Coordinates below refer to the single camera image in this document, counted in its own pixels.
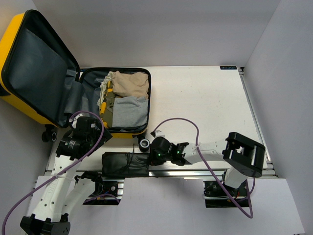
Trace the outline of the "camouflage yellow green garment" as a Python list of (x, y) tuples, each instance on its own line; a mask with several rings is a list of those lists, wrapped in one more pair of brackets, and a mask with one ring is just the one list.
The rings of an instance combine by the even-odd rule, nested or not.
[(102, 96), (101, 105), (99, 108), (100, 118), (103, 121), (105, 128), (112, 128), (113, 106), (116, 94), (113, 92), (113, 84), (111, 81), (107, 83), (106, 90)]

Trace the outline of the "black box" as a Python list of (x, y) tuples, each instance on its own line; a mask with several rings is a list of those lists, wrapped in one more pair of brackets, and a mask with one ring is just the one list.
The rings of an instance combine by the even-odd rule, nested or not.
[(148, 154), (105, 152), (102, 155), (102, 176), (112, 179), (149, 176)]

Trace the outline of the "grey cloth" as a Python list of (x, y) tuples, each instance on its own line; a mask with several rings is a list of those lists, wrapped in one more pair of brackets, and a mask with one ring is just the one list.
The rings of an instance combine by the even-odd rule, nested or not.
[(115, 98), (112, 128), (135, 128), (144, 125), (148, 118), (148, 99), (127, 96)]

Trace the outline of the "white green patterned garment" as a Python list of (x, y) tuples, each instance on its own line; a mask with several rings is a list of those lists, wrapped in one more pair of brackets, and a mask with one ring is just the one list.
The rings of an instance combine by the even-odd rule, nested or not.
[(105, 94), (106, 94), (107, 89), (108, 89), (108, 83), (112, 82), (112, 79), (115, 78), (115, 74), (116, 74), (116, 72), (109, 71), (108, 75), (105, 76), (104, 80), (100, 84), (100, 97), (99, 97), (98, 102), (97, 102), (97, 105), (99, 107), (101, 106), (101, 104), (104, 100)]

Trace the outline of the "beige garment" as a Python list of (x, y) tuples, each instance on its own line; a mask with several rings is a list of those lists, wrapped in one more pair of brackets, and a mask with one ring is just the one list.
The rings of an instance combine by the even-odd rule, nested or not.
[(113, 93), (121, 97), (134, 96), (148, 99), (148, 75), (142, 72), (126, 74), (117, 71), (112, 79), (112, 89)]

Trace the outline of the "yellow hard-shell suitcase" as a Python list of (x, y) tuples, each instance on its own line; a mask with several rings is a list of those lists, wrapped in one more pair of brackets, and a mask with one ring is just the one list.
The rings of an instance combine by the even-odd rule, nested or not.
[(145, 137), (150, 112), (151, 75), (142, 68), (97, 67), (82, 69), (37, 10), (16, 15), (0, 42), (0, 95), (33, 120), (45, 126), (44, 142), (56, 141), (56, 128), (66, 128), (78, 111), (100, 117), (100, 84), (109, 71), (148, 75), (148, 118), (135, 128), (107, 129), (115, 138), (137, 138), (146, 151)]

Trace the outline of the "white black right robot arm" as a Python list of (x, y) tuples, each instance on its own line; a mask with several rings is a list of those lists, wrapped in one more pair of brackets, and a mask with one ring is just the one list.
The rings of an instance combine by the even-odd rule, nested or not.
[(150, 145), (148, 164), (157, 166), (170, 161), (184, 166), (225, 161), (230, 164), (230, 168), (223, 174), (221, 190), (226, 195), (233, 195), (249, 177), (262, 176), (265, 151), (264, 145), (237, 132), (230, 132), (225, 140), (198, 144), (174, 144), (158, 136)]

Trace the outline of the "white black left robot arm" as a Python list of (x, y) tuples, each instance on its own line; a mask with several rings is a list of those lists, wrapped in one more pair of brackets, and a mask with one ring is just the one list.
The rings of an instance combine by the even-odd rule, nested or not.
[(102, 178), (95, 171), (75, 176), (84, 157), (100, 148), (112, 135), (98, 118), (79, 117), (56, 150), (54, 167), (39, 203), (20, 227), (28, 235), (67, 235), (70, 220), (91, 195), (103, 191)]

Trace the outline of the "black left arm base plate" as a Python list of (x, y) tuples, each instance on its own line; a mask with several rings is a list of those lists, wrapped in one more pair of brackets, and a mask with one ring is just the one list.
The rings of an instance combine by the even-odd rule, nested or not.
[(93, 206), (118, 206), (122, 199), (124, 189), (124, 179), (103, 178), (102, 184), (96, 187), (84, 205)]

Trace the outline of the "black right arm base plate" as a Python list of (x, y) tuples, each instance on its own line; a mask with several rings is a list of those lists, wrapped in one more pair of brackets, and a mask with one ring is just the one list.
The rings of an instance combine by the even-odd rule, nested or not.
[[(203, 182), (203, 195), (206, 208), (235, 208), (236, 205), (230, 200), (227, 194), (216, 181)], [(242, 208), (249, 207), (247, 198), (246, 182), (243, 182), (239, 188), (225, 186), (229, 194)]]

